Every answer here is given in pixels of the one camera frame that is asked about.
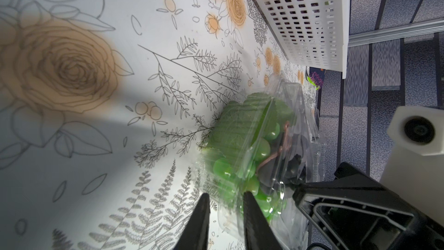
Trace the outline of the small black grape bunch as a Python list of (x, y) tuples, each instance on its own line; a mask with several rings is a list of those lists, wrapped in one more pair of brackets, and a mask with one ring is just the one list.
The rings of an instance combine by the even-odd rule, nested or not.
[[(290, 142), (283, 145), (287, 138)], [(306, 179), (306, 165), (302, 160), (309, 153), (310, 143), (306, 136), (280, 134), (272, 147), (270, 157), (260, 162), (256, 176), (260, 183), (260, 190), (266, 195), (283, 192), (285, 198), (293, 195), (296, 186)]]

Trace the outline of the green grape bunch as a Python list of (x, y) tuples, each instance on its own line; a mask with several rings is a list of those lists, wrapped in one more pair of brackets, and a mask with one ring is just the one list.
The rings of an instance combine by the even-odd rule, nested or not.
[(209, 190), (228, 213), (243, 214), (238, 197), (251, 192), (268, 222), (286, 206), (279, 192), (266, 195), (260, 190), (256, 171), (270, 157), (278, 136), (290, 135), (297, 114), (283, 99), (258, 92), (242, 102), (230, 101), (202, 148), (207, 172), (212, 176)]

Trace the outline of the purple candy bag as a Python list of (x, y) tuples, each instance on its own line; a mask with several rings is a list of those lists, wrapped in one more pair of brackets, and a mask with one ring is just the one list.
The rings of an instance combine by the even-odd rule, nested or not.
[(324, 84), (326, 70), (319, 68), (309, 68), (307, 80), (314, 85), (316, 90), (320, 90)]

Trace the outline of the clear plastic clamshell container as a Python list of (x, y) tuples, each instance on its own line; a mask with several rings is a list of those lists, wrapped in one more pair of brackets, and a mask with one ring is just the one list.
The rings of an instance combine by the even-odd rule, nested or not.
[(308, 220), (292, 196), (297, 185), (321, 181), (321, 143), (303, 87), (274, 77), (223, 109), (194, 164), (196, 182), (217, 205), (223, 231), (244, 234), (242, 196), (253, 194), (278, 242), (300, 250)]

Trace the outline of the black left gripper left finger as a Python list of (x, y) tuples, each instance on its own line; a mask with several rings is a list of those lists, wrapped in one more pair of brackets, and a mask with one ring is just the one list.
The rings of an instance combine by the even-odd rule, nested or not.
[(178, 239), (174, 250), (207, 250), (210, 224), (210, 197), (203, 193)]

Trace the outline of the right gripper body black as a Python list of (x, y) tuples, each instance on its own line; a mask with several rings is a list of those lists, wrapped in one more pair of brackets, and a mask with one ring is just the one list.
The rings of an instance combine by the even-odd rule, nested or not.
[(441, 250), (444, 228), (343, 162), (329, 182), (299, 184), (296, 207), (335, 250)]

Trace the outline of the white plastic basket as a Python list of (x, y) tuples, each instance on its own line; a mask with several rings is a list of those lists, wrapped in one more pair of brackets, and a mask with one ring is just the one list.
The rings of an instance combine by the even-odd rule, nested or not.
[(255, 0), (287, 59), (347, 76), (351, 0)]

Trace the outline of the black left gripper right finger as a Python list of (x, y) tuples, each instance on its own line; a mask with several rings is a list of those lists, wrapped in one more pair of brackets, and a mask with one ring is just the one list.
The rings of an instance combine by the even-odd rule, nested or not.
[(247, 250), (281, 250), (269, 224), (251, 192), (245, 192), (244, 238)]

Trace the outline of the aluminium frame post right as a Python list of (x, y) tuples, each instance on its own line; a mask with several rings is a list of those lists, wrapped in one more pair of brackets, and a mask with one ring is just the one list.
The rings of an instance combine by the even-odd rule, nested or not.
[(386, 42), (444, 31), (444, 20), (436, 19), (349, 36), (348, 47)]

